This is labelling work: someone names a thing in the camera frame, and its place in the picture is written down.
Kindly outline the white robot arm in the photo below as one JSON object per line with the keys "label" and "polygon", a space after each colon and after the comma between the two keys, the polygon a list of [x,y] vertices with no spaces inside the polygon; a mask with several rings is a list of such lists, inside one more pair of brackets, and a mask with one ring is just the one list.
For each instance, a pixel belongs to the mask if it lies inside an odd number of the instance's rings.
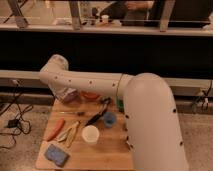
{"label": "white robot arm", "polygon": [[39,71],[52,90],[74,88],[121,99],[135,171],[189,171],[174,95],[153,73],[76,72],[61,55]]}

